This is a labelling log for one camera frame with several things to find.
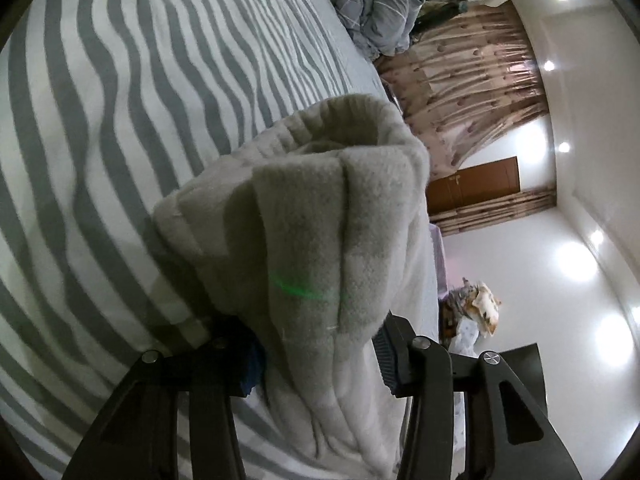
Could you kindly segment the grey fleece pants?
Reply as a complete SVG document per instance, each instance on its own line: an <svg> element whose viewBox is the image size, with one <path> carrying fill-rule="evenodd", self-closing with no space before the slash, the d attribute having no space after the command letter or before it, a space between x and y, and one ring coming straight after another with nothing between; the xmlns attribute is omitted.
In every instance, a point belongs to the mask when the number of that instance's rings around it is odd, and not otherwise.
<svg viewBox="0 0 640 480"><path fill-rule="evenodd" d="M390 312L422 323L435 297L429 174L398 108L350 94L276 122L154 210L213 305L266 349L285 441L350 478L388 479L398 461L405 402L372 340Z"/></svg>

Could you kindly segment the clutter pile of clothes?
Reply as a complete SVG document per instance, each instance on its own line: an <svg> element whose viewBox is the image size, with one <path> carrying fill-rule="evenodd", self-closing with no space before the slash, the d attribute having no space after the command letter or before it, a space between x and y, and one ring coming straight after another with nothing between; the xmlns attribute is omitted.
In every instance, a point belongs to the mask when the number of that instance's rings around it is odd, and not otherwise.
<svg viewBox="0 0 640 480"><path fill-rule="evenodd" d="M495 335L501 301L482 281L462 278L462 285L449 289L439 299L439 340L451 353L477 356L480 338Z"/></svg>

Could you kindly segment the brown wooden door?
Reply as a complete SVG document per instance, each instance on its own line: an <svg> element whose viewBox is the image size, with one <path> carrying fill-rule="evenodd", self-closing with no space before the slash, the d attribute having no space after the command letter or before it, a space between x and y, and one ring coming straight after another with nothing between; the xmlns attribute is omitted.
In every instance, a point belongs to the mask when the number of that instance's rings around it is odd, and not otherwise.
<svg viewBox="0 0 640 480"><path fill-rule="evenodd" d="M426 189L427 211L440 214L520 191L518 159L495 160L431 182Z"/></svg>

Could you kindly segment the brown patterned curtain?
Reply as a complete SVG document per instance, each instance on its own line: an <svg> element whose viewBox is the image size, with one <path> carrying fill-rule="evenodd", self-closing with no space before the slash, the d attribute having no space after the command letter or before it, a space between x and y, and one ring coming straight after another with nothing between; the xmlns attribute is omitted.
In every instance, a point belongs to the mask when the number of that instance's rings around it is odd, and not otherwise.
<svg viewBox="0 0 640 480"><path fill-rule="evenodd" d="M376 63L405 121L431 156L431 182L464 169L484 148L548 114L525 27L512 3L472 6L427 30L404 53ZM555 180L440 214L442 235L525 218L556 204Z"/></svg>

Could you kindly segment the grey striped bed sheet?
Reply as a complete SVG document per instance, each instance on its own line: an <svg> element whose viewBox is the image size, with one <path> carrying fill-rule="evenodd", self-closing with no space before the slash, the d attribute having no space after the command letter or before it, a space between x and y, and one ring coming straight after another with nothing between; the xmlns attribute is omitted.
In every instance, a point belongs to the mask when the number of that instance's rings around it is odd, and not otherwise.
<svg viewBox="0 0 640 480"><path fill-rule="evenodd" d="M64 476L145 351L245 322L157 231L160 201L350 94L388 100L330 0L32 2L1 52L1 416L30 472ZM353 479L285 441L259 343L260 381L232 403L247 475Z"/></svg>

